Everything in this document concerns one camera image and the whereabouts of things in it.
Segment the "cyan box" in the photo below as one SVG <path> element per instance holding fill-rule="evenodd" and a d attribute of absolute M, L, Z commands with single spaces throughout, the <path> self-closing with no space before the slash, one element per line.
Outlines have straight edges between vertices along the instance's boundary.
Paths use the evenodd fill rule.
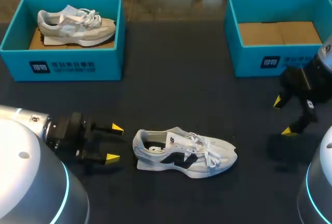
<path fill-rule="evenodd" d="M 228 0 L 225 30 L 236 76 L 278 76 L 287 65 L 303 66 L 317 54 L 321 45 L 243 44 L 239 23 L 288 21 L 312 21 L 325 42 L 332 34 L 331 0 Z M 265 61 L 272 65 L 262 66 Z"/>
<path fill-rule="evenodd" d="M 115 20 L 114 47 L 29 50 L 37 27 L 37 13 L 59 12 L 67 5 L 96 10 L 102 18 Z M 122 0 L 22 0 L 0 53 L 15 81 L 120 80 L 125 28 Z"/>

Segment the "sneaker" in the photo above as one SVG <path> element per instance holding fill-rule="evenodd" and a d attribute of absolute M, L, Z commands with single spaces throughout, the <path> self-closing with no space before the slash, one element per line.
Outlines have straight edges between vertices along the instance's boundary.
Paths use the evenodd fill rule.
<path fill-rule="evenodd" d="M 101 18 L 95 10 L 76 9 L 70 5 L 57 13 L 41 10 L 38 27 L 44 35 L 44 45 L 98 45 L 110 39 L 116 29 L 111 19 Z"/>
<path fill-rule="evenodd" d="M 155 132 L 139 130 L 133 140 L 137 169 L 178 170 L 191 178 L 214 176 L 229 169 L 238 158 L 235 146 L 178 127 Z"/>

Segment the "shoe box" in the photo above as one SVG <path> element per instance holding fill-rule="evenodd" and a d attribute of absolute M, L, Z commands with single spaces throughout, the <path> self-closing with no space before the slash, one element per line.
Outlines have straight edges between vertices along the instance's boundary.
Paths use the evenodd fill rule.
<path fill-rule="evenodd" d="M 95 47 L 45 46 L 37 27 L 38 12 L 59 12 L 67 5 L 93 9 L 116 21 L 114 40 Z M 120 80 L 125 28 L 122 0 L 22 0 L 0 54 L 15 81 Z"/>
<path fill-rule="evenodd" d="M 237 77 L 303 67 L 332 34 L 331 0 L 228 0 L 225 32 Z"/>

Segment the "dark gray table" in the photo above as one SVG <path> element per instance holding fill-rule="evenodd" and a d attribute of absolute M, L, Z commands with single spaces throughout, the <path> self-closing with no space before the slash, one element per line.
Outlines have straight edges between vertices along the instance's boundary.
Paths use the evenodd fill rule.
<path fill-rule="evenodd" d="M 121 153 L 119 170 L 71 168 L 90 197 L 91 223 L 300 223 L 297 191 L 332 125 L 331 103 L 318 107 L 319 124 L 281 139 L 298 102 L 278 111 L 277 78 L 235 78 L 223 29 L 221 21 L 129 23 L 120 82 L 15 83 L 0 63 L 0 104 L 54 117 L 80 111 L 124 128 L 123 142 L 104 145 Z M 137 130 L 175 126 L 234 144 L 237 164 L 206 179 L 136 170 Z"/>

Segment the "cardboard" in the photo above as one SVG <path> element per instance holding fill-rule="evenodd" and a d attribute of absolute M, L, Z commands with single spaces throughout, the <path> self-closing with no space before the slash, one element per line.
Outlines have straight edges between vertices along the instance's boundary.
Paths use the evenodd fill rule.
<path fill-rule="evenodd" d="M 239 28 L 246 46 L 284 44 L 277 23 L 240 23 Z"/>
<path fill-rule="evenodd" d="M 312 22 L 239 23 L 245 46 L 322 44 Z"/>
<path fill-rule="evenodd" d="M 37 27 L 35 33 L 33 34 L 29 49 L 43 49 L 43 50 L 51 50 L 51 49 L 66 49 L 66 45 L 58 45 L 58 46 L 45 46 L 41 40 L 41 35 L 39 28 Z"/>
<path fill-rule="evenodd" d="M 285 44 L 322 44 L 312 22 L 279 22 Z"/>
<path fill-rule="evenodd" d="M 41 33 L 39 28 L 37 27 L 35 33 L 32 37 L 29 49 L 31 50 L 56 50 L 56 49 L 109 49 L 114 47 L 114 41 L 110 41 L 108 43 L 98 45 L 95 47 L 82 47 L 80 45 L 56 45 L 56 46 L 46 46 L 43 44 L 41 40 Z"/>

